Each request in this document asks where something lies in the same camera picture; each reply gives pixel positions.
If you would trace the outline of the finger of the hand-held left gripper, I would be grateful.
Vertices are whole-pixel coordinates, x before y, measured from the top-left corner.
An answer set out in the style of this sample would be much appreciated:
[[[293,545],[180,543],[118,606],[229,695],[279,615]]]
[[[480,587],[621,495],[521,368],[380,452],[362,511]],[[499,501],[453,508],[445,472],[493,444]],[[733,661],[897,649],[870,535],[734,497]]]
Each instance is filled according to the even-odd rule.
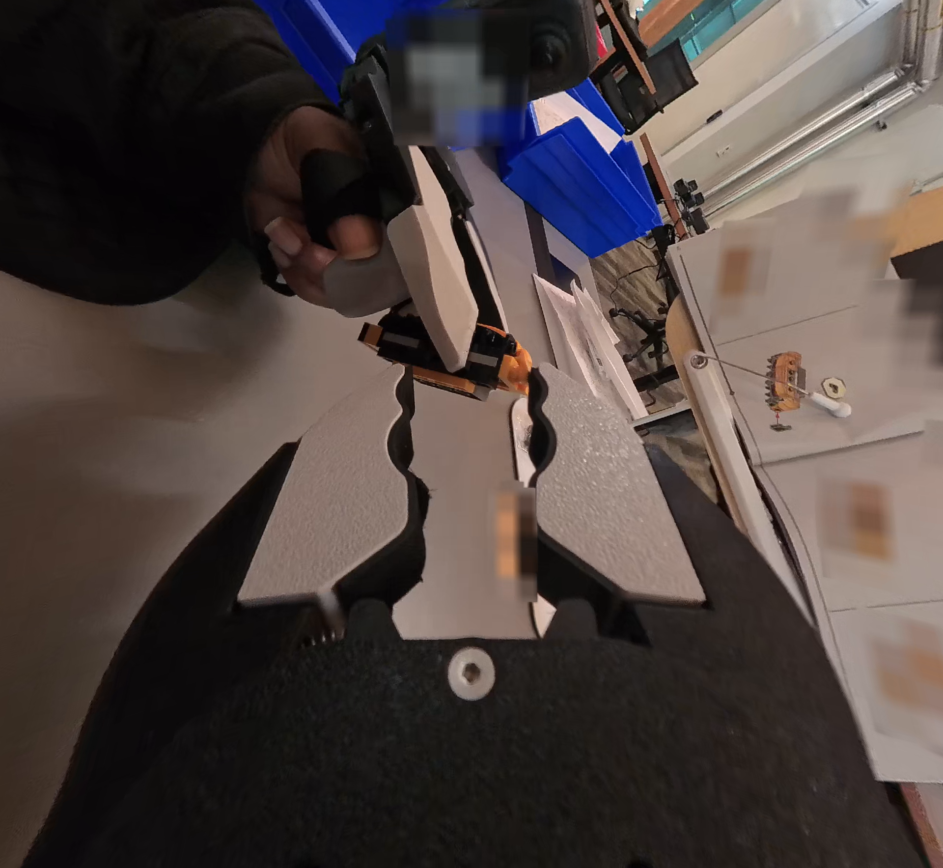
[[[454,238],[449,200],[418,146],[404,152],[418,184],[418,203],[394,217],[387,237],[418,317],[449,372],[465,367],[479,308]]]
[[[469,214],[456,215],[456,244],[477,308],[476,322],[499,332],[509,332],[487,250]]]

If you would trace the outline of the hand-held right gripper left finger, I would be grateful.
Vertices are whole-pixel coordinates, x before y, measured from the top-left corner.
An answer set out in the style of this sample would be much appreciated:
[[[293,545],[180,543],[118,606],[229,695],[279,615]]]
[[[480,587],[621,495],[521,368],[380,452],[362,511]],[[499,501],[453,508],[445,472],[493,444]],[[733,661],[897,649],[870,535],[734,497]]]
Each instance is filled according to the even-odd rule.
[[[300,438],[242,581],[242,606],[313,605],[342,636],[355,603],[393,607],[426,562],[411,472],[412,372],[391,365]]]

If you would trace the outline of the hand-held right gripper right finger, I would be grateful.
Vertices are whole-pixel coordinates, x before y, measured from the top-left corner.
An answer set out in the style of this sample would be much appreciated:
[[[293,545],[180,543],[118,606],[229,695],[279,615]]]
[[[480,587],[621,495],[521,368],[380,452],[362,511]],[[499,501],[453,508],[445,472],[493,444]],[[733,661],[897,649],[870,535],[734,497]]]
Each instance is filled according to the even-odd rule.
[[[705,594],[643,441],[618,408],[551,364],[530,377],[536,526],[550,561],[541,595],[569,598],[553,569],[619,600],[701,606]]]

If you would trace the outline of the orange and black lego model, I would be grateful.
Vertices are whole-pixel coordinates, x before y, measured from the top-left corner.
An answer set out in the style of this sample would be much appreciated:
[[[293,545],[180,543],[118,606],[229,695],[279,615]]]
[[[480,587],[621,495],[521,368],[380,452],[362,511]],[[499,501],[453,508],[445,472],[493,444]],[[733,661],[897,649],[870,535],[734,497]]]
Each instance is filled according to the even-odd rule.
[[[464,367],[447,371],[417,315],[392,310],[378,324],[363,324],[360,343],[380,358],[412,369],[415,382],[464,397],[486,400],[491,392],[529,392],[533,367],[528,351],[513,335],[477,324]]]

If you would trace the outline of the person's left forearm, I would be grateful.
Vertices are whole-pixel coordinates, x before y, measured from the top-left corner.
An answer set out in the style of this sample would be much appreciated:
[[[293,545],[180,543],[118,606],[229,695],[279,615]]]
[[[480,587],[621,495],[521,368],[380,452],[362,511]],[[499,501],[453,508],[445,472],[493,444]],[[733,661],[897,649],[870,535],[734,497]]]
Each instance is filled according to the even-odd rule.
[[[251,0],[2,0],[2,273],[126,306],[254,244],[292,112],[336,107]]]

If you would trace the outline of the lego instruction booklet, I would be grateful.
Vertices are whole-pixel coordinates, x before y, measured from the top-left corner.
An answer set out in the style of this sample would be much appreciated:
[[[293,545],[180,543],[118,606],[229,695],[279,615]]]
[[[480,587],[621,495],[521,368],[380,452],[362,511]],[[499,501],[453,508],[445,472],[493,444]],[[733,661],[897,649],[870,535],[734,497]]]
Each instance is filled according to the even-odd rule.
[[[941,784],[941,304],[855,196],[666,258],[881,780]]]

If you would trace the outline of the person's left hand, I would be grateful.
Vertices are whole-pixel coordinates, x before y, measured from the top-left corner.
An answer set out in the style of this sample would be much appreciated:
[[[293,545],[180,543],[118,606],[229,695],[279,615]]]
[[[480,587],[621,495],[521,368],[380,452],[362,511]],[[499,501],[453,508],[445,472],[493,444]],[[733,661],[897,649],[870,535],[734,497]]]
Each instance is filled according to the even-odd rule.
[[[340,218],[327,235],[331,248],[313,242],[306,226],[301,163],[314,149],[362,156],[356,132],[342,118],[306,106],[291,112],[260,150],[246,194],[253,233],[263,236],[284,283],[302,300],[328,307],[324,272],[332,261],[365,260],[383,244],[384,228],[361,215]]]

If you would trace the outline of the white paper leaflets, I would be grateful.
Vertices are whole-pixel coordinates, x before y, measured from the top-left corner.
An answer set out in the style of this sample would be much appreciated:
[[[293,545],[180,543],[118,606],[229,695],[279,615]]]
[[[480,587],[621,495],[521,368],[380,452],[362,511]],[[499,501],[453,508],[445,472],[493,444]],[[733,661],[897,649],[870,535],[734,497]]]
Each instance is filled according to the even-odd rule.
[[[617,349],[618,336],[595,300],[574,280],[569,291],[533,275],[557,368],[600,402],[637,422],[649,416]]]

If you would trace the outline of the white instruction book stand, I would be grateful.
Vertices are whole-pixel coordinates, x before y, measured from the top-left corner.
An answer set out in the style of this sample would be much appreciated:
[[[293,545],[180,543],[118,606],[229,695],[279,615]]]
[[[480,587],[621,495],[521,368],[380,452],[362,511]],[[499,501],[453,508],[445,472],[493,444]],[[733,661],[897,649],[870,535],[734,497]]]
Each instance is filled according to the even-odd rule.
[[[815,608],[805,586],[801,568],[790,545],[783,544],[784,537],[776,526],[776,513],[764,500],[757,478],[747,461],[734,415],[717,370],[713,367],[708,355],[694,350],[689,350],[683,355],[682,364],[688,367],[689,395],[692,399],[695,417],[702,427],[705,444],[712,453],[711,458],[718,468],[721,495],[726,498],[732,517],[724,515],[718,506],[710,502],[706,505],[708,514],[718,515],[721,527],[725,532],[730,533],[734,540],[747,543],[748,547],[766,564],[768,572],[774,576],[775,586],[783,588],[799,608],[800,614],[809,623],[815,624]],[[523,438],[519,436],[519,433],[524,424],[530,423],[530,436],[532,431],[529,399],[528,402],[519,401],[515,404],[512,418],[515,441],[520,447]],[[654,467],[654,448],[645,446],[645,449]],[[532,474],[522,475],[522,479],[536,496],[532,484],[535,473],[534,464],[533,469]],[[661,487],[661,490],[669,507],[669,489]],[[676,507],[679,508],[679,512],[669,509],[693,564],[694,543],[706,540],[708,519],[706,515],[696,514],[692,503],[680,502]],[[543,567],[548,565],[550,558],[544,549],[545,545],[538,537],[537,526],[536,544],[536,591],[541,595]],[[619,607],[627,603],[604,591],[589,591],[583,586],[582,581],[575,581],[575,572],[571,568],[553,569],[552,575],[561,576],[566,582],[567,591],[576,592],[576,595],[569,598],[577,596],[588,600],[594,599],[601,603],[604,611],[612,606]],[[544,599],[549,603],[557,604],[569,598],[560,598],[555,602]]]

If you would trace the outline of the black office chair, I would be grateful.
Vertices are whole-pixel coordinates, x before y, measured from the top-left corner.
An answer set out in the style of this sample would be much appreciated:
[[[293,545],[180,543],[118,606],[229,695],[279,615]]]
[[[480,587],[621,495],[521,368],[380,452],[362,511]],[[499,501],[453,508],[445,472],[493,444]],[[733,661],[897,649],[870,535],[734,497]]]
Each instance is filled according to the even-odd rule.
[[[655,87],[651,93],[631,58],[613,52],[590,75],[626,134],[639,130],[675,99],[697,86],[681,39],[673,39],[644,62]]]
[[[617,307],[615,303],[609,309],[611,318],[625,318],[643,332],[635,351],[622,357],[626,366],[630,366],[642,357],[646,357],[654,363],[653,370],[634,378],[635,387],[639,392],[653,392],[661,386],[680,380],[674,362],[666,363],[666,357],[669,356],[666,343],[666,318],[669,304],[670,302],[661,303],[654,318],[646,316],[638,310]]]

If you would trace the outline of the white paper sheet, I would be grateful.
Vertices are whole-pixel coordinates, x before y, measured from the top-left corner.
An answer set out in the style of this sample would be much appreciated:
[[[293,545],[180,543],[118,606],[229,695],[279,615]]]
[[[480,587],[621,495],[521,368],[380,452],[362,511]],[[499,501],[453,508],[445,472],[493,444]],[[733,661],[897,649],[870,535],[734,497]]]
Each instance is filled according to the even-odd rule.
[[[574,119],[579,119],[604,148],[607,154],[622,142],[621,131],[611,128],[588,108],[568,93],[557,93],[536,99],[530,103],[538,135],[561,128]]]

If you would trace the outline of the wooden office table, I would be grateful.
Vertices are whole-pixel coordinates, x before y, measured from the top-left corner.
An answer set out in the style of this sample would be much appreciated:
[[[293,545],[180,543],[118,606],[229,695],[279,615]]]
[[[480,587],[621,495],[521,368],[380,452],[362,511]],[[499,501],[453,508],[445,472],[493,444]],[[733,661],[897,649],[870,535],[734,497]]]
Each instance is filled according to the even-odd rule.
[[[591,78],[594,82],[597,82],[602,77],[604,69],[613,69],[616,65],[616,57],[619,57],[622,62],[627,59],[630,60],[630,64],[634,67],[648,93],[654,96],[656,88],[653,78],[645,64],[645,60],[639,58],[636,46],[636,40],[640,40],[640,36],[636,30],[632,33],[627,32],[629,18],[626,16],[625,19],[622,19],[620,16],[621,12],[628,13],[624,0],[620,3],[620,11],[614,9],[612,0],[596,0],[596,2],[601,7],[602,13],[602,16],[596,16],[597,23],[608,26],[615,33],[615,41],[611,49],[607,50],[607,55],[599,60],[591,72]]]

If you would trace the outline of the silver ceiling ducts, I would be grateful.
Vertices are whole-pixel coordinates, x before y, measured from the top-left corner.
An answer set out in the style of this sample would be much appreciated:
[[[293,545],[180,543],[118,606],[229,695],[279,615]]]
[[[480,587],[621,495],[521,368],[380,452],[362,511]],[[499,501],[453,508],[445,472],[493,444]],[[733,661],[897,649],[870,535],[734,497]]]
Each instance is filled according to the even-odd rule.
[[[818,160],[924,95],[941,74],[942,0],[902,0],[899,64],[774,143],[710,188],[705,213],[720,214]]]

